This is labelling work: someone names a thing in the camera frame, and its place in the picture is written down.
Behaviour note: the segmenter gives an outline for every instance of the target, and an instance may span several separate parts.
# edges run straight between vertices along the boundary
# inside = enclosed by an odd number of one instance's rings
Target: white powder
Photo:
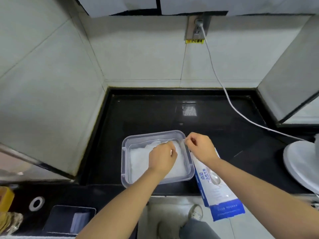
[[[155,141],[145,148],[136,148],[129,151],[129,163],[131,165],[131,181],[134,183],[139,177],[148,169],[148,156],[154,147],[161,144],[160,141]],[[181,147],[178,142],[173,141],[176,148],[177,159],[171,171],[165,176],[165,178],[186,176],[187,170],[184,164],[184,155],[181,152]]]

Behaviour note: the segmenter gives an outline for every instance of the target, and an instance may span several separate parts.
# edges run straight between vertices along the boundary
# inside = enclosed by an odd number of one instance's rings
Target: yellow warning label
[[[204,40],[186,40],[186,44],[203,44]]]

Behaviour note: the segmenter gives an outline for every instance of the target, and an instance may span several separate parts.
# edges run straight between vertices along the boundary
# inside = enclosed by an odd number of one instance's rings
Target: blue jeans
[[[204,221],[197,221],[190,218],[188,222],[180,229],[179,236],[181,239],[220,239],[220,237]]]

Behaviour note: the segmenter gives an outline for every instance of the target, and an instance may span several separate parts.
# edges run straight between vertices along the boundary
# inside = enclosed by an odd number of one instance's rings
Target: tape roll
[[[39,204],[37,206],[34,206],[35,202],[39,201]],[[42,196],[38,196],[38,197],[35,197],[30,205],[29,205],[29,210],[30,211],[38,211],[39,209],[42,208],[43,204],[44,204],[44,198]]]

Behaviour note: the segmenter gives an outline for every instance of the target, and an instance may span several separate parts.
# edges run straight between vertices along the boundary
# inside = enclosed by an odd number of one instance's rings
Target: white tile floor
[[[152,197],[139,220],[138,239],[157,239],[156,227],[161,220],[172,225],[175,238],[179,238],[178,230],[187,221],[189,209],[194,203],[202,206],[203,221],[207,222],[221,239],[273,239],[247,208],[243,215],[214,222],[210,209],[204,207],[201,197],[184,196]]]

